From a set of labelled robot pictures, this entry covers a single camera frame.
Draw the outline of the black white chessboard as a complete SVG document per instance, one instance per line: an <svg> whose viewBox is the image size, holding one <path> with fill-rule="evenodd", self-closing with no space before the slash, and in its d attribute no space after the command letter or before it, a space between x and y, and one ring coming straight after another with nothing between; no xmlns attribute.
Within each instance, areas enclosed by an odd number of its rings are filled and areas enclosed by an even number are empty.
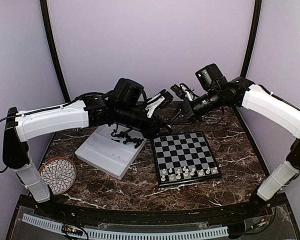
<svg viewBox="0 0 300 240"><path fill-rule="evenodd" d="M151 141L151 146L159 187L203 182L222 176L219 164L202 131L160 136ZM183 166L189 170L189 178L184 178ZM217 173L213 173L214 167L217 167ZM195 168L194 176L190 175L192 168ZM210 168L210 174L206 174L207 168ZM166 169L165 174L160 173L163 169ZM180 169L181 174L179 180L176 179L177 169ZM204 176L198 175L201 169L204 170ZM170 175L174 175L173 181L170 180ZM165 176L165 181L161 181L161 176Z"/></svg>

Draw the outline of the white plastic divided tray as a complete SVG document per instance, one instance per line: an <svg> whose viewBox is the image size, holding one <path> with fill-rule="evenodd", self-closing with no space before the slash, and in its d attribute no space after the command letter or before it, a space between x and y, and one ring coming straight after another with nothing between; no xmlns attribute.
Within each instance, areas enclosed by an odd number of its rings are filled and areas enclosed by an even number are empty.
<svg viewBox="0 0 300 240"><path fill-rule="evenodd" d="M121 180L147 140L143 138L140 132L130 131L128 134L132 138L144 139L141 146L135 149L133 143L123 144L111 140L111 133L115 129L116 125L114 124L99 126L75 151L75 155L83 162ZM112 154L120 155L122 159L115 158Z"/></svg>

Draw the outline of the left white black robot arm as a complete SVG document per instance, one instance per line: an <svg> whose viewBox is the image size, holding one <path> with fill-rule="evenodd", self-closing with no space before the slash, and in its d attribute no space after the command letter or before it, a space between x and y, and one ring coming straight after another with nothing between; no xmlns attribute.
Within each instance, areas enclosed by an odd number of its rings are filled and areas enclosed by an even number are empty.
<svg viewBox="0 0 300 240"><path fill-rule="evenodd" d="M146 139L154 138L162 128L172 130L155 114L156 109L163 109L172 100L173 96L165 89L147 98L141 84L120 78L107 93L88 92L70 102L36 110L19 111L12 107L6 117L0 119L0 123L5 122L2 161L41 204L41 210L48 217L57 218L61 208L52 200L52 190L31 160L28 140L69 129L112 124L138 130Z"/></svg>

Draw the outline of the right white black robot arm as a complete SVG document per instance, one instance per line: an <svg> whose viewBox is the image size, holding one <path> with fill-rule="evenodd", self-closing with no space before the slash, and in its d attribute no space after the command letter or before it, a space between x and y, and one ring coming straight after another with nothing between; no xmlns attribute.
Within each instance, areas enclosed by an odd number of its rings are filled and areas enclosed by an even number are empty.
<svg viewBox="0 0 300 240"><path fill-rule="evenodd" d="M178 118L182 123L195 123L217 108L237 106L268 118L295 137L285 160L260 184L245 205L245 213L256 217L264 210L266 201L300 174L300 108L244 77L227 81L215 63L198 70L195 76L207 93L196 97L185 87L172 86L183 102L169 118L170 124L175 124Z"/></svg>

